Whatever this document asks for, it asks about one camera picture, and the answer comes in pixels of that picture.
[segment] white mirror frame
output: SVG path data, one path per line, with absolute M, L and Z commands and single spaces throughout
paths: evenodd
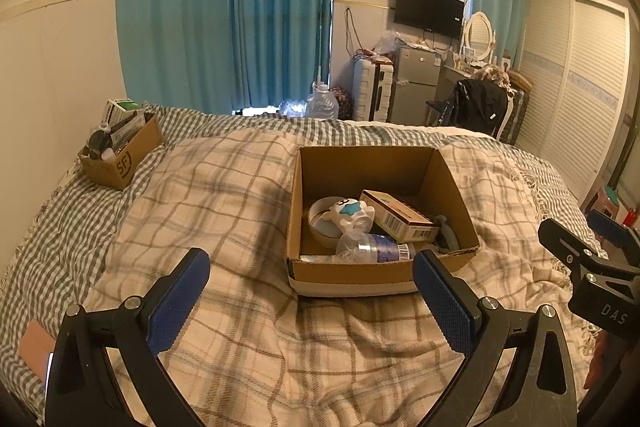
M 494 44 L 494 32 L 491 28 L 491 22 L 489 21 L 489 18 L 484 13 L 476 12 L 466 22 L 465 31 L 463 34 L 463 44 L 467 48 L 471 47 L 469 43 L 469 33 L 471 32 L 471 25 L 473 24 L 474 21 L 477 21 L 477 20 L 483 22 L 489 29 L 489 43 L 486 47 L 486 51 L 483 54 L 478 54 L 478 52 L 476 52 L 476 60 L 485 60 L 491 53 L 492 49 L 494 48 L 494 46 L 492 45 Z

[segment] plastic bag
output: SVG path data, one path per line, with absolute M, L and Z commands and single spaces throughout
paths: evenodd
M 401 39 L 398 32 L 385 30 L 380 36 L 378 44 L 373 48 L 373 52 L 379 55 L 394 53 L 396 50 L 396 39 Z
M 308 100 L 283 100 L 280 104 L 280 114 L 291 118 L 303 118 L 307 102 Z

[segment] white suitcase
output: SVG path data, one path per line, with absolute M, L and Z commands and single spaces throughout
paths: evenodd
M 356 61 L 351 89 L 353 120 L 386 121 L 393 76 L 391 64 L 375 64 L 368 58 Z

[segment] bottle label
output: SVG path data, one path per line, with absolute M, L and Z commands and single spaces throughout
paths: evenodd
M 410 258 L 409 247 L 398 245 L 390 237 L 384 235 L 371 235 L 369 238 L 371 248 L 378 251 L 378 262 L 388 263 L 388 261 L 405 261 Z

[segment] open cardboard box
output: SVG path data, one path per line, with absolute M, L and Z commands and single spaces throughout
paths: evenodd
M 444 214 L 460 250 L 440 258 L 459 270 L 479 248 L 465 203 L 440 152 L 430 147 L 303 147 L 298 152 L 287 229 L 289 283 L 299 295 L 346 297 L 416 291 L 413 261 L 379 264 L 306 263 L 300 255 L 332 255 L 312 237 L 307 211 L 327 196 L 358 199 L 364 188 L 388 192 L 419 212 Z
M 123 190 L 131 180 L 139 163 L 162 143 L 158 117 L 145 113 L 145 126 L 127 143 L 113 161 L 92 160 L 84 146 L 78 153 L 87 177 L 98 185 Z

